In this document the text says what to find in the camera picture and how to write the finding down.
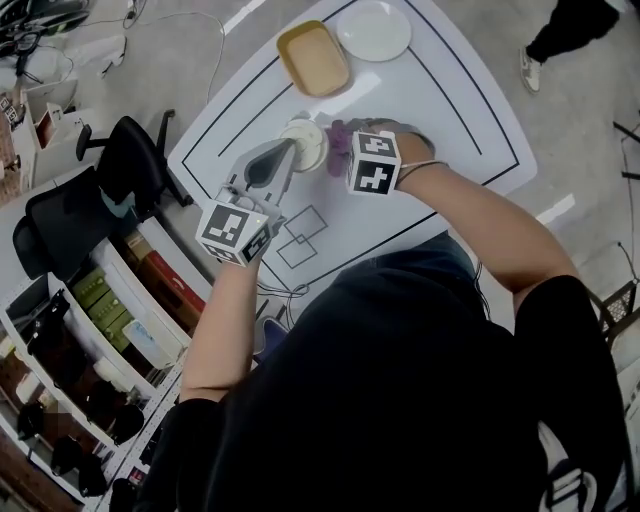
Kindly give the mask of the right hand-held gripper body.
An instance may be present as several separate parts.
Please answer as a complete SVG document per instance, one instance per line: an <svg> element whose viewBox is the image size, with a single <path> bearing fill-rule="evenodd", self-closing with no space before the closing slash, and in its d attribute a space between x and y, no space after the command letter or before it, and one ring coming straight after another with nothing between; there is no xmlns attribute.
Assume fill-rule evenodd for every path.
<svg viewBox="0 0 640 512"><path fill-rule="evenodd" d="M413 125L387 118L355 118L347 123L352 130L346 171L351 194L383 197L395 188L404 166L397 137L413 134L423 142L426 137Z"/></svg>

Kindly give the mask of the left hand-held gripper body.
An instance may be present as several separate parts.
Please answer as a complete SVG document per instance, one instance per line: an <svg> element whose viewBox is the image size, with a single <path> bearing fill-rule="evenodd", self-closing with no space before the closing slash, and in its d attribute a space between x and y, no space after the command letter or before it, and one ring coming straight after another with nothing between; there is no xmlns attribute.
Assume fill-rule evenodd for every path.
<svg viewBox="0 0 640 512"><path fill-rule="evenodd" d="M195 239L221 262L248 267L263 256L285 222L277 205L224 184L203 206Z"/></svg>

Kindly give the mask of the person's right hand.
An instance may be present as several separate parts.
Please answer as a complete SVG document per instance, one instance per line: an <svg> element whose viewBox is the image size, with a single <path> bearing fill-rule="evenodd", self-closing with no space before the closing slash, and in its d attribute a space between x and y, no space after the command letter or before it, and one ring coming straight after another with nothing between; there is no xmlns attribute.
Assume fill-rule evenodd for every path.
<svg viewBox="0 0 640 512"><path fill-rule="evenodd" d="M404 169L432 161L435 157L431 144L415 133L399 133L396 142Z"/></svg>

